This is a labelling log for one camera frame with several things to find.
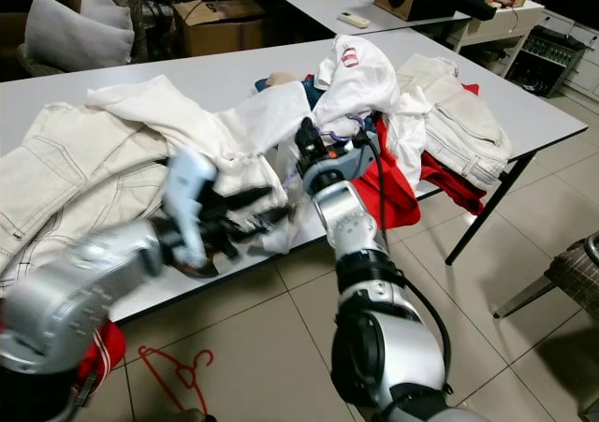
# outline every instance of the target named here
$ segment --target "chair leg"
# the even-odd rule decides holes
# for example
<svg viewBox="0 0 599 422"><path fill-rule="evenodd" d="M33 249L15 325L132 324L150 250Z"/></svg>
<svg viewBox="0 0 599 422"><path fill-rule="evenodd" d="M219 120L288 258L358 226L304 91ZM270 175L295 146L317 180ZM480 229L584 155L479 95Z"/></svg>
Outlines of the chair leg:
<svg viewBox="0 0 599 422"><path fill-rule="evenodd" d="M204 415L200 410L186 410L171 417L168 422L216 422L211 415Z"/></svg>
<svg viewBox="0 0 599 422"><path fill-rule="evenodd" d="M599 422L599 399L584 411L583 418L587 422Z"/></svg>
<svg viewBox="0 0 599 422"><path fill-rule="evenodd" d="M555 283L553 283L545 275L542 275L539 279L534 281L532 284L529 284L504 305L499 307L493 314L493 317L495 319L506 317L511 313L518 311L523 306L528 305L533 300L536 300L537 298L540 298L544 294L548 293L555 288L555 286Z"/></svg>

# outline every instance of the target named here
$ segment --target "red logo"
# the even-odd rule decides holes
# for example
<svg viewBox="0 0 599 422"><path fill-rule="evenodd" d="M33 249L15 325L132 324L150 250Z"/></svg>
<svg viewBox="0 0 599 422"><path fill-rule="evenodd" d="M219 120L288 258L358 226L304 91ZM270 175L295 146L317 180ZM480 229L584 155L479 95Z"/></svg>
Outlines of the red logo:
<svg viewBox="0 0 599 422"><path fill-rule="evenodd" d="M347 48L343 55L341 56L341 60L346 68L351 68L352 66L358 66L358 53L355 48Z"/></svg>

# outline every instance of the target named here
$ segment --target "pile of clothes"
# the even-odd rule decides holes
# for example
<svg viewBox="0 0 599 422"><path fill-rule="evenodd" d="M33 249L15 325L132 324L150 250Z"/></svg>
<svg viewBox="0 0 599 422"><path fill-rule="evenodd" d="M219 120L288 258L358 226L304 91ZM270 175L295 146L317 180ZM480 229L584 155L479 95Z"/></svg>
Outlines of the pile of clothes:
<svg viewBox="0 0 599 422"><path fill-rule="evenodd" d="M273 73L256 88L294 79ZM499 180L512 147L478 86L461 84L454 64L415 54L395 71L367 40L338 36L331 55L302 84L323 135L355 135L359 119L377 132L388 228L419 221L420 181L437 185L474 215L483 211L480 199ZM379 174L372 165L354 185L381 225Z"/></svg>
<svg viewBox="0 0 599 422"><path fill-rule="evenodd" d="M182 146L217 165L215 191L222 195L272 187L248 214L294 199L301 211L310 203L297 192L293 137L305 117L331 143L355 135L364 122L377 131L387 227L419 220L422 180L479 214L511 145L477 87L463 86L457 76L448 61L421 55L396 72L368 40L337 36L313 75L272 75L258 82L261 93L234 109L210 113L164 76L89 91L78 108L49 104L22 146L1 162L2 187L10 191L0 203L0 297L87 232L156 211L166 159ZM273 146L279 146L275 168L265 157ZM376 165L355 186L380 224ZM287 221L255 243L285 253L295 233L297 224Z"/></svg>

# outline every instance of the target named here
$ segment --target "red cloth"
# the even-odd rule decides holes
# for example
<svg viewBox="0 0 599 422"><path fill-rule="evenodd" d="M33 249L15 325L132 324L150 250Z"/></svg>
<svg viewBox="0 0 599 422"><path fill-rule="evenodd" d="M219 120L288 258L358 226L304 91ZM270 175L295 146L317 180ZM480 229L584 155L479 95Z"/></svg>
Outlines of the red cloth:
<svg viewBox="0 0 599 422"><path fill-rule="evenodd" d="M99 388L108 374L124 358L124 348L123 332L112 321L106 321L94 333L94 343L79 365L75 387L81 389L87 376L95 371L97 377L93 390Z"/></svg>
<svg viewBox="0 0 599 422"><path fill-rule="evenodd" d="M422 172L420 173L420 179L437 185L445 191L456 204L463 207L471 214L478 216L483 211L484 206L480 201L480 198L487 192L476 188L462 176L446 169L432 158L432 155L426 152L422 154Z"/></svg>
<svg viewBox="0 0 599 422"><path fill-rule="evenodd" d="M414 196L412 187L397 167L395 158L387 150L387 128L382 118L376 121L378 141L381 146L381 162L383 163L383 177L385 178L385 216L387 228L411 226L420 220L420 208ZM381 226L381 196L379 193L378 167L373 163L366 173L353 181L354 186L368 213L376 223Z"/></svg>

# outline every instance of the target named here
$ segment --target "beige jeans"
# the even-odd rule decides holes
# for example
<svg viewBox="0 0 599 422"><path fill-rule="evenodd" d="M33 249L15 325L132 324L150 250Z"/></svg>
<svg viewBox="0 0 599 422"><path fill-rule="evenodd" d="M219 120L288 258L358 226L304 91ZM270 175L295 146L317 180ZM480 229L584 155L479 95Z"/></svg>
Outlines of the beige jeans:
<svg viewBox="0 0 599 422"><path fill-rule="evenodd" d="M90 230L155 209L166 140L105 111L47 106L0 163L0 296Z"/></svg>

